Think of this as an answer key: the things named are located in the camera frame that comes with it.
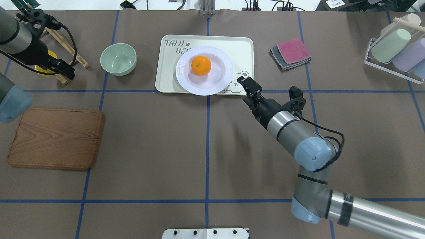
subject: cartoon bear print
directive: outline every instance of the cartoon bear print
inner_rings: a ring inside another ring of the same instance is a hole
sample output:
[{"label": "cartoon bear print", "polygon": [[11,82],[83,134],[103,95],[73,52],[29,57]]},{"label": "cartoon bear print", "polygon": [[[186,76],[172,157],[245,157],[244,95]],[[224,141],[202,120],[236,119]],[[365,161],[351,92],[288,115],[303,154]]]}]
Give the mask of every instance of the cartoon bear print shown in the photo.
[{"label": "cartoon bear print", "polygon": [[236,81],[239,77],[249,77],[249,73],[247,71],[235,72],[233,73],[233,80],[230,81],[230,84],[224,88],[223,93],[232,93],[232,94],[240,94],[244,91],[244,88]]}]

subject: folded cloth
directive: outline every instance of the folded cloth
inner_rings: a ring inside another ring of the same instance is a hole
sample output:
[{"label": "folded cloth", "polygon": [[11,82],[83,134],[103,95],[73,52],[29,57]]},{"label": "folded cloth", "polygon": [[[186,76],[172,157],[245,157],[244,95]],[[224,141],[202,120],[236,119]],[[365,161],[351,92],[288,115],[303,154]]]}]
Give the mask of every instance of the folded cloth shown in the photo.
[{"label": "folded cloth", "polygon": [[297,67],[299,65],[303,65],[303,64],[309,62],[310,60],[312,60],[312,58],[309,57],[309,58],[302,60],[300,62],[288,64],[288,63],[285,62],[282,55],[280,54],[278,46],[274,46],[273,48],[271,48],[270,53],[272,54],[273,59],[276,61],[276,63],[280,66],[280,68],[282,70],[289,70],[289,69],[292,69],[292,68]]},{"label": "folded cloth", "polygon": [[299,38],[279,43],[276,46],[287,64],[304,61],[312,57]]}]

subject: white plate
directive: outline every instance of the white plate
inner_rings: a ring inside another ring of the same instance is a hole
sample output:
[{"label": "white plate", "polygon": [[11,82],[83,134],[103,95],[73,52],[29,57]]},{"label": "white plate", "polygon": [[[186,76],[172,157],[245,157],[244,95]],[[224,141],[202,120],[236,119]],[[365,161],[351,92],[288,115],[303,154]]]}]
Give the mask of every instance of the white plate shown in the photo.
[{"label": "white plate", "polygon": [[[191,69],[197,56],[207,57],[211,61],[208,74],[199,76]],[[233,78],[233,63],[222,50],[213,46],[198,46],[184,53],[176,66],[179,84],[188,92],[196,95],[212,95],[226,88]]]}]

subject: orange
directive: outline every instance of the orange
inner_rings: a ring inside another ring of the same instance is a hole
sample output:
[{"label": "orange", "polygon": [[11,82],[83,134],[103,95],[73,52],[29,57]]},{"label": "orange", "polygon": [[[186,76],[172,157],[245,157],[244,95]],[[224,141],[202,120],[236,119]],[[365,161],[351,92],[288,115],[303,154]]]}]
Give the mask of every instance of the orange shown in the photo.
[{"label": "orange", "polygon": [[211,61],[204,56],[197,56],[192,61],[192,71],[193,73],[203,76],[208,74],[211,70]]}]

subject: pink cloth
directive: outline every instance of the pink cloth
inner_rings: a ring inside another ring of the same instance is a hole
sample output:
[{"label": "pink cloth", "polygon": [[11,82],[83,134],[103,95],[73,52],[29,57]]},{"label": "pink cloth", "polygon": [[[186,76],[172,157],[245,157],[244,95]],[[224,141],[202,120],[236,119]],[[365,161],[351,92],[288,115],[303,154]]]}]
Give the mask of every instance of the pink cloth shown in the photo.
[{"label": "pink cloth", "polygon": [[288,64],[299,62],[312,56],[299,38],[279,43],[277,47]]}]

